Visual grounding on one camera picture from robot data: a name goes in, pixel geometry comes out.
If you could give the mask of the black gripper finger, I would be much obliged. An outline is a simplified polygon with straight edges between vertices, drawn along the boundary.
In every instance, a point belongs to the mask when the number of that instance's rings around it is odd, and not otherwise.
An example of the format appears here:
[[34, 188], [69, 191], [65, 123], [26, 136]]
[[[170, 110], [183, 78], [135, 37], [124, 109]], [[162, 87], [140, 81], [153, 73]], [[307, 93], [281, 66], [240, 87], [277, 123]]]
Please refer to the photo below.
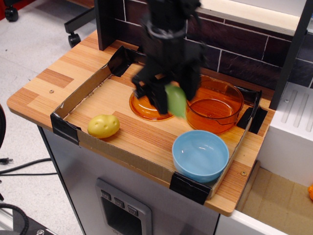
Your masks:
[[199, 88], [201, 82], [200, 66], [189, 64], [179, 72], [179, 85], [183, 89], [188, 101], [191, 101]]
[[165, 83], [157, 78], [133, 78], [134, 95], [137, 99], [146, 96], [151, 105], [161, 114], [168, 114], [167, 93]]

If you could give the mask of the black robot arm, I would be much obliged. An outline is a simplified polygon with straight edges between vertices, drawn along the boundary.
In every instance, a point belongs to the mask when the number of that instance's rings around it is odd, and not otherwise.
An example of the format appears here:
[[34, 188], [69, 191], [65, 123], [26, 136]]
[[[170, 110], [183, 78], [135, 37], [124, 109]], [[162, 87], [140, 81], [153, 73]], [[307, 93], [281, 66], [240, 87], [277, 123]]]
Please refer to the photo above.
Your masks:
[[161, 114], [168, 113], [165, 86], [175, 81], [191, 101], [201, 82], [204, 61], [202, 45], [189, 46], [185, 41], [187, 20], [201, 6], [198, 0], [149, 0], [149, 12], [142, 19], [141, 40], [146, 62], [132, 78], [135, 96], [147, 96]]

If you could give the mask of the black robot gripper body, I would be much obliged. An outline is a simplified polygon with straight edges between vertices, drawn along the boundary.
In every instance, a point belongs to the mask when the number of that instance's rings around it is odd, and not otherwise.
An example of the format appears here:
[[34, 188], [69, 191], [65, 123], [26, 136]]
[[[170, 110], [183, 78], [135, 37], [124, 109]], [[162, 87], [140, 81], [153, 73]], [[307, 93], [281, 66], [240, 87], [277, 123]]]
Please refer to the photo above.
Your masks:
[[185, 41], [187, 20], [197, 17], [196, 14], [144, 16], [141, 21], [141, 41], [147, 58], [144, 68], [134, 78], [157, 78], [165, 84], [179, 82], [179, 72], [184, 66], [200, 66], [204, 57], [203, 46], [190, 46]]

